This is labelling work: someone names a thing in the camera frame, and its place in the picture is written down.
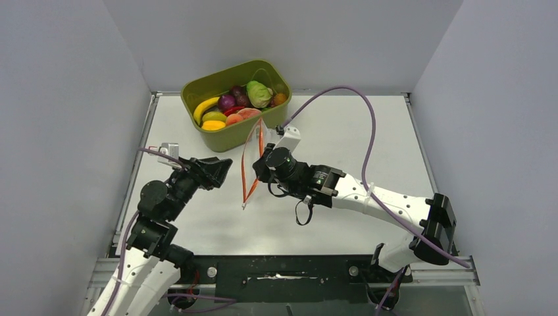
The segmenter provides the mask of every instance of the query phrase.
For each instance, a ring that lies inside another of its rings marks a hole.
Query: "gray wall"
[[[463,0],[104,0],[152,90],[256,58],[293,88],[410,92]]]
[[[101,0],[13,0],[0,95],[0,315],[77,315],[149,90]]]
[[[558,2],[465,0],[411,101],[488,315],[556,315]]]

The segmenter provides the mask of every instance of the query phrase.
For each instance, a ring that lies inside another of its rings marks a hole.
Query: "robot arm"
[[[285,194],[300,199],[309,207],[323,205],[350,209],[377,219],[400,224],[371,197],[373,192],[397,217],[422,231],[422,235],[446,252],[450,252],[455,230],[455,216],[449,199],[435,194],[432,199],[413,197],[370,185],[365,190],[360,180],[339,169],[325,165],[308,165],[292,156],[300,141],[293,126],[278,128],[280,141],[266,146],[263,156],[253,164],[258,179],[277,183]],[[416,236],[408,233],[397,244],[380,244],[374,252],[374,263],[390,272],[397,272],[412,262],[425,261],[446,265],[449,260],[438,254]]]
[[[180,269],[190,268],[193,257],[190,250],[172,244],[177,228],[169,222],[179,216],[198,188],[221,187],[232,164],[231,159],[216,157],[180,158],[177,144],[165,143],[158,152],[167,157],[159,162],[174,171],[166,181],[151,181],[141,189],[138,219],[130,229],[127,250],[120,254],[119,267],[89,316],[149,314],[178,281]]]

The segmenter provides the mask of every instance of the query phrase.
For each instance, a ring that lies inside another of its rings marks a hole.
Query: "bolt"
[[[207,269],[207,276],[210,278],[214,278],[217,276],[217,269],[215,267],[209,267]]]
[[[349,268],[349,275],[351,277],[355,277],[355,276],[359,275],[359,268],[357,268],[355,266],[350,267]]]

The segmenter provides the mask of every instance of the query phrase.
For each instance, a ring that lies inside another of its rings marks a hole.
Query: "table surface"
[[[310,96],[294,95],[291,115]],[[376,186],[411,196],[431,197],[431,183],[417,136],[401,95],[368,96],[376,113],[376,141],[368,163],[367,180]],[[329,165],[360,178],[370,138],[370,115],[358,96],[326,95],[316,99],[292,123],[302,135],[294,152],[298,161]],[[224,153],[205,147],[193,127],[180,96],[163,95],[155,110],[146,147],[163,142],[180,145],[185,158],[233,159],[221,189],[198,190],[173,224],[174,243],[197,255],[318,255],[370,254],[380,242],[399,240],[400,228],[343,209],[315,207],[307,226],[295,223],[297,200],[266,194],[263,185],[242,209],[240,157],[243,146]],[[151,180],[166,180],[168,166],[144,155],[126,212],[127,223],[140,200],[140,190]],[[299,208],[301,221],[306,208]]]

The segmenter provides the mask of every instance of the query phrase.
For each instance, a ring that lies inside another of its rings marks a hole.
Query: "green cabbage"
[[[273,97],[273,95],[269,93],[269,90],[267,90],[267,87],[258,81],[248,82],[246,85],[246,92],[252,105],[258,109],[266,107]]]

